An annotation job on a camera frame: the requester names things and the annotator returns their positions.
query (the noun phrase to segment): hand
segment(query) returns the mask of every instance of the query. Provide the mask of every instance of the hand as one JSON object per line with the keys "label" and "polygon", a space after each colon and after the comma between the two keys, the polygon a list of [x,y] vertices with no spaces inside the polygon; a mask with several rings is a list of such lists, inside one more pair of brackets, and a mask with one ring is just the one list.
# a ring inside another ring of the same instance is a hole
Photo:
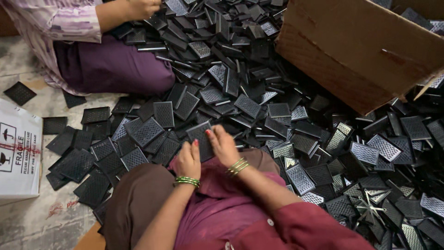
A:
{"label": "hand", "polygon": [[126,21],[149,19],[160,9],[162,0],[116,0],[125,13]]}
{"label": "hand", "polygon": [[190,177],[193,179],[200,179],[200,154],[199,141],[196,139],[193,145],[189,142],[184,142],[179,156],[177,157],[177,176]]}
{"label": "hand", "polygon": [[208,129],[205,133],[208,135],[214,154],[225,167],[229,168],[241,158],[236,143],[222,125],[215,125],[212,128],[213,131]]}

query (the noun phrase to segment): open cardboard box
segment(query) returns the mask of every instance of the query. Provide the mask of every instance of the open cardboard box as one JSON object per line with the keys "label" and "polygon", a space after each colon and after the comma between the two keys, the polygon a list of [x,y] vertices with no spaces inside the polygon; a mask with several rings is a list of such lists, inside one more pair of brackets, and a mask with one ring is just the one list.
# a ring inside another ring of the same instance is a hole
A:
{"label": "open cardboard box", "polygon": [[[444,19],[442,0],[393,0]],[[365,115],[444,73],[444,39],[368,0],[289,0],[276,51]]]}

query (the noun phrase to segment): stained floor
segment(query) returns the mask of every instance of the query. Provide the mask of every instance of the stained floor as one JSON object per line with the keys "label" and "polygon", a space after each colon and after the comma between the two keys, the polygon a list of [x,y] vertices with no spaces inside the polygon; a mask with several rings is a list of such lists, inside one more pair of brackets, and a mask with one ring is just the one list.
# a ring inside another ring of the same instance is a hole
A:
{"label": "stained floor", "polygon": [[[22,108],[39,117],[67,116],[68,125],[82,129],[83,110],[113,107],[121,94],[92,94],[87,103],[68,109],[61,89],[46,85],[41,76],[39,60],[19,36],[0,37],[0,98],[12,102],[3,91],[21,81],[37,96]],[[79,238],[95,223],[91,209],[77,203],[68,183],[54,191],[46,179],[50,167],[59,156],[45,146],[55,136],[44,136],[40,196],[0,206],[0,250],[67,250],[76,246]],[[62,206],[57,214],[49,214],[52,205]]]}

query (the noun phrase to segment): red printed logo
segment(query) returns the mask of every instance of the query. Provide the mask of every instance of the red printed logo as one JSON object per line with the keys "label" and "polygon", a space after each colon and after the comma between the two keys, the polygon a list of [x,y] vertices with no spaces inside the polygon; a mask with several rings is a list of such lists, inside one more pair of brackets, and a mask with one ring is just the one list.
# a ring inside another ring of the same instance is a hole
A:
{"label": "red printed logo", "polygon": [[52,204],[49,207],[49,211],[48,211],[48,217],[46,217],[46,219],[48,219],[49,217],[53,216],[54,214],[58,214],[60,213],[60,211],[63,210],[63,205],[60,202],[55,202],[54,204]]}

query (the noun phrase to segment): bangle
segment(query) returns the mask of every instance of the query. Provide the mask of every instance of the bangle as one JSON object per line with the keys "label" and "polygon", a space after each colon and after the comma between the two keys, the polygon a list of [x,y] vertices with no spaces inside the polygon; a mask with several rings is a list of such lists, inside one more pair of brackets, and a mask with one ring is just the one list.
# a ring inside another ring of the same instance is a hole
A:
{"label": "bangle", "polygon": [[227,173],[231,174],[231,176],[237,175],[241,170],[248,166],[248,162],[244,160],[242,157],[238,162],[234,163],[228,170]]}
{"label": "bangle", "polygon": [[239,168],[238,170],[236,170],[236,172],[233,173],[233,176],[237,175],[241,170],[243,170],[244,168],[248,167],[249,164],[247,163],[245,166]]}
{"label": "bangle", "polygon": [[184,176],[180,176],[177,177],[174,184],[181,184],[181,183],[186,183],[186,184],[192,184],[194,185],[196,188],[199,188],[200,186],[200,181],[190,178],[190,177],[184,177]]}

